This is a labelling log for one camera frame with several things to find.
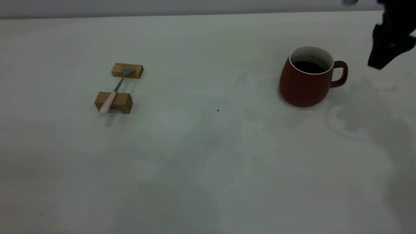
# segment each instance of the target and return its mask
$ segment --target spoon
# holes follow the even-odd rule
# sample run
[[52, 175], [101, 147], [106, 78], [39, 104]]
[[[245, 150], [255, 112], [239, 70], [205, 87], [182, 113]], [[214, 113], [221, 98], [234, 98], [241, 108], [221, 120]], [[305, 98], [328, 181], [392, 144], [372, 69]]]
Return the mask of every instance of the spoon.
[[114, 91], [111, 92], [110, 96], [107, 98], [107, 100], [104, 102], [104, 104], [101, 106], [100, 108], [100, 113], [102, 115], [106, 114], [108, 112], [108, 110], [110, 109], [111, 104], [114, 101], [114, 98], [117, 95], [117, 91], [119, 90], [121, 83], [123, 83], [124, 77], [132, 72], [134, 72], [135, 69], [128, 67], [128, 68], [124, 68], [121, 72], [123, 73], [123, 78], [120, 80], [119, 84], [117, 85], [117, 87], [114, 89]]

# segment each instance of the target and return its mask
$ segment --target wooden block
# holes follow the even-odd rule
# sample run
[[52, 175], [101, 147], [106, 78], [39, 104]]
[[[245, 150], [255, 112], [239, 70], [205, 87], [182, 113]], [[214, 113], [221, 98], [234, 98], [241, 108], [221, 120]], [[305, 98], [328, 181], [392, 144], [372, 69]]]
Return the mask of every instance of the wooden block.
[[135, 64], [126, 64], [126, 63], [116, 63], [113, 67], [113, 70], [111, 70], [111, 74], [115, 77], [123, 77], [123, 73], [121, 72], [124, 68], [132, 67], [136, 69], [133, 73], [130, 73], [126, 76], [126, 78], [136, 78], [140, 79], [141, 74], [144, 71], [144, 68], [142, 65], [135, 65]]
[[[100, 92], [95, 100], [95, 106], [98, 110], [100, 110], [101, 106], [104, 104], [105, 100], [107, 100], [108, 96], [110, 96], [110, 92]], [[129, 114], [131, 107], [133, 106], [133, 100], [131, 100], [131, 96], [129, 93], [117, 93], [116, 98], [111, 104], [111, 109], [119, 109], [124, 114]]]

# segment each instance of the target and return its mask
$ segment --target coffee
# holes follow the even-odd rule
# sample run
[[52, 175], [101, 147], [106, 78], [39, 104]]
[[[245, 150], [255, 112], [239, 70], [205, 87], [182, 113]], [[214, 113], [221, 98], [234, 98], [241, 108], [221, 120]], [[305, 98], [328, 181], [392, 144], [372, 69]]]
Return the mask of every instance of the coffee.
[[295, 62], [293, 63], [293, 66], [295, 66], [295, 68], [303, 72], [312, 73], [312, 74], [324, 73], [326, 71], [318, 64], [315, 64], [312, 62], [306, 62], [306, 61]]

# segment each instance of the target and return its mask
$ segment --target red mug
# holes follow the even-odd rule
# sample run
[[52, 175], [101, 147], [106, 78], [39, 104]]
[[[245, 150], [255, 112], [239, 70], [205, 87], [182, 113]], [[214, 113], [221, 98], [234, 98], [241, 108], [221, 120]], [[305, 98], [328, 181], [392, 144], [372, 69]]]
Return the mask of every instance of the red mug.
[[[325, 72], [315, 74], [301, 71], [293, 65], [296, 62], [312, 62]], [[340, 67], [344, 69], [342, 77], [332, 81], [334, 68]], [[321, 48], [303, 46], [290, 53], [280, 76], [279, 89], [288, 103], [298, 107], [310, 107], [320, 103], [328, 94], [329, 88], [345, 84], [347, 76], [348, 66], [345, 62], [334, 62], [332, 55]]]

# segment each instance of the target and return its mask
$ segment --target mug handle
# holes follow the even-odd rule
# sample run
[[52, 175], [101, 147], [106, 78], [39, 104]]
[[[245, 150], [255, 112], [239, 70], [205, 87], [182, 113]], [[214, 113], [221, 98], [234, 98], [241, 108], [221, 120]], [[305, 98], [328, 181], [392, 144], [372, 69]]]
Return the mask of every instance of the mug handle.
[[342, 72], [342, 76], [339, 80], [331, 82], [331, 88], [339, 87], [339, 86], [345, 84], [345, 82], [347, 81], [347, 77], [348, 77], [348, 66], [345, 62], [336, 61], [334, 63], [334, 68], [343, 68], [344, 71]]

